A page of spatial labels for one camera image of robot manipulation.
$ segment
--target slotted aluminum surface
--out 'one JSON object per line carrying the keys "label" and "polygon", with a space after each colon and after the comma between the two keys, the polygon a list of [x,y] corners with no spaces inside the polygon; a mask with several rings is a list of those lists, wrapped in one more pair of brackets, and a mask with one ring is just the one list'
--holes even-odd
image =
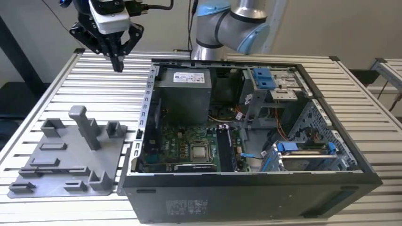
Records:
{"label": "slotted aluminum surface", "polygon": [[[128,126],[126,141],[133,140],[137,113],[145,87],[151,58],[185,59],[185,53],[132,53],[122,73],[113,73],[101,56],[85,52],[73,55],[54,79],[14,136],[0,152],[0,223],[12,225],[138,225],[125,197],[112,193],[100,197],[9,199],[8,185],[17,177],[42,133],[45,118],[68,118],[72,105],[85,105],[88,117],[98,124],[118,120]],[[305,225],[400,226],[402,225],[402,130],[370,92],[351,76],[341,63],[327,57],[228,55],[231,61],[300,63],[320,89],[325,101],[372,164],[383,186],[351,204],[327,221]],[[114,181],[118,181],[117,170]],[[300,225],[300,222],[225,222],[193,225]]]}

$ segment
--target metal frame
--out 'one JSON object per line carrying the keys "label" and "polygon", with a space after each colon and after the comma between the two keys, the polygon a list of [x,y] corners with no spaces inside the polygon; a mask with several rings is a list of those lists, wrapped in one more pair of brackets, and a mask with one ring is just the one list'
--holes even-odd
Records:
{"label": "metal frame", "polygon": [[[374,188],[382,185],[382,182],[364,159],[362,152],[355,145],[350,135],[339,119],[335,116],[329,105],[323,99],[323,94],[317,89],[308,73],[300,64],[292,63],[261,63],[261,62],[231,62],[224,63],[217,61],[189,61],[189,60],[152,60],[151,71],[147,82],[147,92],[144,95],[141,116],[148,116],[148,108],[153,89],[153,80],[160,67],[176,68],[177,65],[185,68],[239,68],[249,69],[259,67],[292,67],[297,70],[303,81],[305,82],[312,96],[319,102],[328,119],[332,122],[332,128],[340,134],[340,141],[346,143],[355,159],[358,160],[359,168],[363,173],[340,173],[340,172],[219,172],[219,173],[136,173],[126,172],[124,179],[118,182],[122,183],[122,190],[128,196],[128,200],[133,207],[137,208],[138,220],[141,223],[167,223],[176,218],[180,222],[193,221],[211,221],[215,218],[220,220],[283,220],[283,219],[301,219],[301,218],[328,218],[344,207],[347,207],[356,199],[366,195]],[[253,92],[253,98],[249,106],[255,104],[257,99],[263,99],[265,90],[260,93]],[[147,119],[140,119],[138,126],[144,127]],[[134,152],[141,153],[143,145]],[[128,156],[128,165],[122,168],[136,170],[134,165],[138,164],[136,156]],[[235,193],[251,192],[255,197],[259,197],[259,204],[271,202],[279,203],[283,209],[267,207],[263,210],[259,205],[249,206],[249,202],[255,203],[252,198],[241,199],[237,203],[239,206],[232,205],[231,202],[224,200],[233,200],[231,197]],[[327,197],[327,193],[339,194]],[[320,203],[317,207],[303,205],[304,199],[311,195],[311,202]],[[195,199],[207,200],[209,208],[208,214],[193,216],[183,210],[180,217],[169,216],[168,202],[177,202],[180,200]],[[291,206],[299,206],[299,209],[291,211]]]}
{"label": "metal frame", "polygon": [[[17,225],[138,225],[126,197],[109,196],[40,199],[9,199],[8,185],[17,176],[42,136],[40,126],[46,117],[58,117],[76,103],[85,103],[89,117],[113,118],[128,126],[122,153],[129,143],[136,146],[138,108],[141,105],[149,62],[152,58],[188,59],[187,53],[132,52],[125,58],[125,71],[113,73],[110,63],[90,52],[73,55],[46,93],[22,122],[10,142],[0,152],[0,213],[1,223]],[[328,57],[319,56],[241,56],[229,54],[232,61],[283,62],[303,65],[323,93],[335,116],[372,165],[383,186],[328,220],[292,221],[287,225],[399,226],[402,224],[402,135],[400,125],[375,101],[359,81]],[[117,170],[114,181],[118,181]],[[257,224],[283,224],[259,221]],[[203,225],[255,225],[255,222],[211,223]]]}
{"label": "metal frame", "polygon": [[376,58],[371,66],[390,84],[402,92],[402,60]]}

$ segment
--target blue latch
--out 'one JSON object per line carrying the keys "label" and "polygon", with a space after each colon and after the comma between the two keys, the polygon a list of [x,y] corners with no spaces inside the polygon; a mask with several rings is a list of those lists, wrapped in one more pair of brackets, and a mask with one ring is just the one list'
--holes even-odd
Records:
{"label": "blue latch", "polygon": [[280,143],[283,145],[283,150],[285,152],[292,152],[292,151],[297,151],[299,150],[295,142],[280,142]]}
{"label": "blue latch", "polygon": [[335,154],[336,152],[336,146],[332,142],[328,142],[328,154]]}
{"label": "blue latch", "polygon": [[283,144],[281,144],[281,143],[277,143],[277,144],[276,144],[276,148],[277,148],[277,152],[284,151],[284,148],[283,148]]}
{"label": "blue latch", "polygon": [[253,68],[252,77],[255,79],[256,87],[259,89],[275,89],[276,84],[272,79],[271,72],[267,68]]}

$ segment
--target black power cable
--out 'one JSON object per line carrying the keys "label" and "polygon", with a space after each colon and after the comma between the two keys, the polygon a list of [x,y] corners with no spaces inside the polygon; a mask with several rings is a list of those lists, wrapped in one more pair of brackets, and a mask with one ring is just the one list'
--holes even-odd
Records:
{"label": "black power cable", "polygon": [[379,100],[379,97],[380,97],[380,95],[382,95],[382,92],[383,92],[384,87],[387,86],[387,84],[388,84],[388,81],[384,82],[383,87],[382,87],[382,89],[380,89],[380,91],[379,91],[379,94],[378,94],[378,97],[376,97],[378,100]]}
{"label": "black power cable", "polygon": [[196,7],[199,6],[199,0],[193,0],[193,4],[191,7],[191,0],[188,1],[188,12],[187,12],[187,50],[189,52],[191,56],[191,51],[192,51],[192,41],[191,41],[191,30],[192,30],[192,21],[193,21],[193,15],[196,12]]}
{"label": "black power cable", "polygon": [[391,104],[391,108],[388,109],[388,111],[394,110],[396,103],[398,103],[398,101],[395,100],[394,103]]}
{"label": "black power cable", "polygon": [[161,9],[161,10],[171,10],[173,8],[175,0],[169,0],[169,6],[160,6],[160,5],[145,5],[148,9]]}

